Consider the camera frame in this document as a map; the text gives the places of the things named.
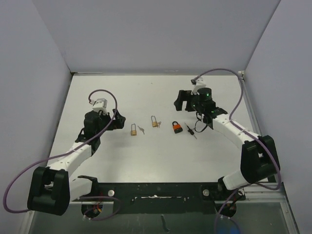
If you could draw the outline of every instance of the white table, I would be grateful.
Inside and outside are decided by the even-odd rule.
[[[95,89],[111,91],[118,100],[118,110],[126,117],[120,130],[107,131],[101,137],[97,152],[74,172],[94,176],[99,182],[215,182],[236,171],[240,165],[240,149],[220,133],[207,128],[196,133],[196,140],[186,131],[185,122],[193,127],[195,112],[177,112],[173,102],[180,89],[191,90],[193,76],[77,76],[68,93],[57,130],[51,156],[72,146],[81,128],[84,115],[92,110],[88,95]],[[217,106],[230,112],[238,101],[240,87],[234,76],[206,76]],[[115,107],[107,93],[96,93],[93,99],[106,98],[112,116]],[[161,121],[153,128],[151,116]],[[252,129],[244,101],[234,118]],[[183,132],[175,134],[172,122],[178,121]],[[130,136],[131,124],[137,136]]]

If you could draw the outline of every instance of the padlock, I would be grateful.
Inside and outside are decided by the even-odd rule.
[[[152,120],[152,126],[153,126],[153,128],[158,127],[158,122],[157,122],[157,120],[156,120],[156,117],[155,117],[155,116],[151,116],[151,120]]]
[[[132,136],[136,136],[137,135],[137,126],[135,123],[131,124],[131,132],[130,135]]]
[[[183,131],[183,128],[181,127],[181,125],[178,124],[178,122],[176,122],[176,121],[172,122],[172,128],[174,129],[175,133],[180,133]]]

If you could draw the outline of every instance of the screw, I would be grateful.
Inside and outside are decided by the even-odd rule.
[[[108,191],[108,196],[114,196],[114,194],[115,194],[115,191],[114,191],[114,190]]]
[[[204,189],[203,194],[204,194],[204,196],[209,196],[209,190],[208,189]]]

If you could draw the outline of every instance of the orange padlock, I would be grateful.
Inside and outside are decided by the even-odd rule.
[[[172,127],[173,127],[175,133],[180,133],[183,131],[183,128],[181,127],[181,125],[178,124],[178,122],[176,122],[176,121],[172,122]]]

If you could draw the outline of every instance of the brass padlock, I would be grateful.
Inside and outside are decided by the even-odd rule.
[[[131,124],[131,132],[130,135],[132,136],[136,136],[137,135],[137,126],[135,123]]]
[[[152,126],[153,126],[153,128],[158,127],[158,122],[157,122],[157,120],[156,120],[156,117],[155,117],[155,116],[151,116],[151,120],[152,120]]]

